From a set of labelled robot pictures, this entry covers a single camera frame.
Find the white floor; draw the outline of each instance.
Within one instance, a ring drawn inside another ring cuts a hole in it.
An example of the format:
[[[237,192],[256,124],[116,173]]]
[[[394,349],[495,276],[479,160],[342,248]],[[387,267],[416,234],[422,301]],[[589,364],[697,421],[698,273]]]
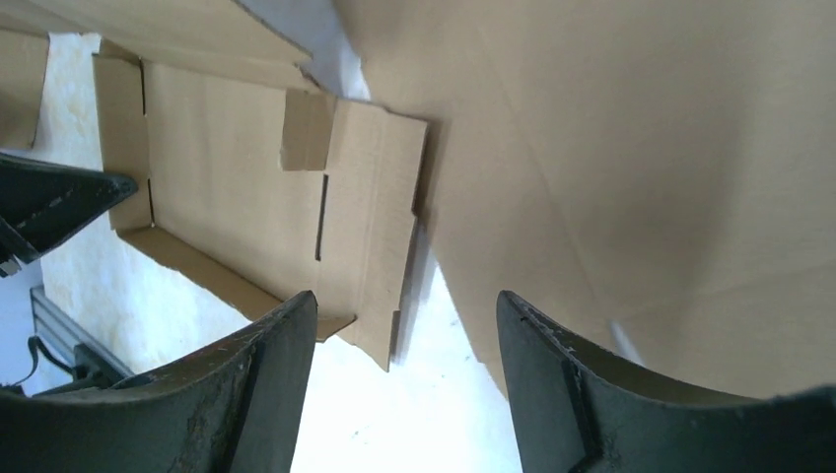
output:
[[[313,53],[310,70],[321,83],[353,99],[369,97],[328,0],[268,8],[244,2]],[[90,61],[97,44],[91,34],[52,37],[32,157],[101,168]],[[508,403],[473,356],[438,263],[418,239],[391,371],[338,338],[317,346],[294,472],[521,471]],[[246,324],[115,238],[106,218],[42,266],[49,297],[138,372]]]

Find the cardboard sheet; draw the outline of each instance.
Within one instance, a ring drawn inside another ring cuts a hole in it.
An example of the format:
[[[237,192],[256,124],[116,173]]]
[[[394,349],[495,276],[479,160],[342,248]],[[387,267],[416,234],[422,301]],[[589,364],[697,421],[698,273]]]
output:
[[[35,142],[48,51],[43,35],[0,30],[0,148]]]
[[[27,150],[35,143],[46,74],[46,32],[81,27],[27,0],[0,3],[0,148]]]
[[[433,123],[418,204],[498,383],[502,289],[710,388],[836,379],[836,4],[336,6],[373,99]]]

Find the cardboard flap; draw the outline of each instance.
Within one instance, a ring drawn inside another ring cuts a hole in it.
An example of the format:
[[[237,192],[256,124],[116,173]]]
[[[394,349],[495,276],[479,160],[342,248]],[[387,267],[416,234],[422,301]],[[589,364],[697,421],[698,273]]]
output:
[[[119,236],[157,263],[180,272],[218,299],[257,320],[281,301],[261,291],[212,258],[160,228],[120,232]],[[324,341],[353,321],[353,317],[320,318],[316,340]]]
[[[144,59],[241,80],[269,64],[304,82],[309,59],[233,0],[31,0],[131,49]]]
[[[282,170],[323,170],[328,159],[336,100],[327,94],[288,91],[282,131]]]
[[[152,217],[142,71],[121,57],[98,55],[93,57],[93,74],[104,170],[129,175],[139,187],[110,210],[110,226],[115,230],[148,227]]]
[[[48,51],[46,37],[0,30],[0,148],[35,143]]]
[[[80,33],[84,29],[29,0],[0,3],[0,29],[46,36],[47,33]]]
[[[427,123],[365,103],[336,107],[326,175],[319,310],[357,321],[343,338],[388,369],[394,313],[415,217],[412,204]]]

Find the cardboard edge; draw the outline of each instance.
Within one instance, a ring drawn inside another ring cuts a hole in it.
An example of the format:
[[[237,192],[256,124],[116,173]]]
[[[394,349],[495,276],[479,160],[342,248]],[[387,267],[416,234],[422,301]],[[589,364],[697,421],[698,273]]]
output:
[[[229,66],[231,58],[222,54],[159,45],[137,39],[119,39],[117,42],[123,50],[134,51],[146,60],[178,69],[275,89],[300,89],[312,92],[319,90],[318,85],[294,64],[241,57],[234,59],[236,66],[231,69]]]
[[[125,60],[124,51],[103,46],[93,55],[103,168],[130,176],[138,187],[136,194],[110,209],[110,227],[142,229],[153,223],[142,69],[138,58]]]
[[[324,342],[348,327],[357,320],[356,316],[349,317],[320,317],[316,324],[316,341]]]
[[[116,234],[161,266],[180,273],[192,283],[209,291],[250,321],[258,320],[282,303],[235,271],[160,227],[117,231]],[[355,320],[354,316],[319,317],[316,323],[316,341],[324,342]]]
[[[0,16],[13,19],[26,33],[46,36],[49,33],[84,33],[86,30],[47,10],[31,0],[3,0]]]
[[[336,101],[327,94],[288,90],[282,129],[282,170],[325,170]]]
[[[415,243],[415,227],[418,223],[414,214],[415,193],[429,124],[416,118],[384,112],[386,124],[378,162],[377,197],[373,199],[375,209],[358,317],[371,318],[378,312],[382,314],[385,324],[379,331],[385,333],[389,340],[385,346],[381,346],[379,363],[388,371],[392,347],[397,343],[395,325],[403,309],[407,263]],[[387,257],[377,258],[380,254]],[[358,335],[359,345],[368,343],[365,333],[358,331]]]

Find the torn cardboard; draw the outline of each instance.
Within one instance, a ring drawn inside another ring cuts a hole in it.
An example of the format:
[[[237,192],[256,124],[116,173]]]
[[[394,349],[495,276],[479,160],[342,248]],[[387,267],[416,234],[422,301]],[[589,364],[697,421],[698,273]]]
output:
[[[836,379],[836,4],[336,6],[374,100],[437,124],[418,205],[498,383],[503,289],[710,388]]]
[[[387,368],[426,123],[323,94],[229,0],[35,3],[107,39],[104,168],[140,184],[110,212],[119,236],[250,319],[313,289],[317,338],[354,322]]]

